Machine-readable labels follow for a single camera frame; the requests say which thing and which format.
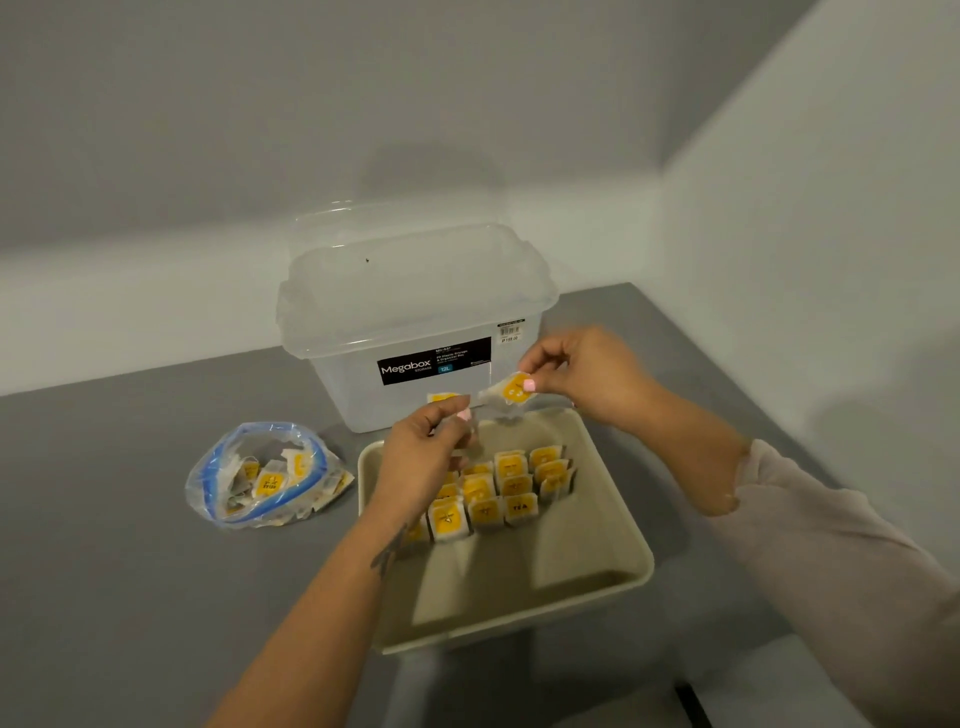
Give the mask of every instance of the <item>tattoo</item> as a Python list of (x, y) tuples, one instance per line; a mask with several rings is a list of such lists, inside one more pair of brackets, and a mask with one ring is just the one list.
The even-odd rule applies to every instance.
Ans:
[(403, 534), (406, 532), (407, 524), (405, 523), (400, 527), (400, 530), (398, 530), (394, 538), (392, 538), (390, 542), (383, 547), (383, 550), (374, 556), (370, 562), (371, 569), (380, 569), (381, 580), (387, 575), (387, 568), (390, 566), (390, 557), (399, 550), (400, 544), (403, 543)]

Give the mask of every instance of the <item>black product label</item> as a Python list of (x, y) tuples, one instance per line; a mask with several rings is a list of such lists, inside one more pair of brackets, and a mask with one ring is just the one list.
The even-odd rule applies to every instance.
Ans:
[(490, 362), (491, 338), (467, 341), (428, 352), (407, 353), (380, 359), (376, 366), (384, 385), (401, 381), (423, 379), (425, 376), (445, 375)]

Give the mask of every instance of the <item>sleeve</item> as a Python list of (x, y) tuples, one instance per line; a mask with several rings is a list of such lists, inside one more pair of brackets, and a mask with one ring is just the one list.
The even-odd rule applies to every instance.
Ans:
[(876, 726), (960, 725), (957, 582), (867, 498), (759, 440), (710, 519), (834, 684)]

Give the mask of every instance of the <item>hand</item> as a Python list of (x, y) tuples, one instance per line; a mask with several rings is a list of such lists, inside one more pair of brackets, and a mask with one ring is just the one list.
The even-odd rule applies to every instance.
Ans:
[(600, 327), (544, 336), (518, 368), (530, 375), (527, 391), (565, 395), (594, 420), (628, 432), (660, 389), (623, 340)]
[[(465, 448), (472, 436), (469, 403), (469, 395), (431, 402), (394, 425), (365, 514), (392, 529), (409, 527), (420, 518), (440, 491), (446, 472), (460, 470), (460, 458), (451, 460), (451, 455), (456, 448)], [(450, 419), (441, 425), (444, 418)]]

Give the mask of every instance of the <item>beige tray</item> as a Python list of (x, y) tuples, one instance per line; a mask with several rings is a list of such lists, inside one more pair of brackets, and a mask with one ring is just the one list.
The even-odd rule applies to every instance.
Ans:
[[(519, 528), (473, 534), (398, 560), (387, 575), (373, 648), (384, 654), (462, 644), (599, 606), (644, 584), (654, 556), (572, 409), (480, 423), (482, 452), (566, 445), (573, 493)], [(380, 470), (383, 443), (360, 453), (360, 512)]]

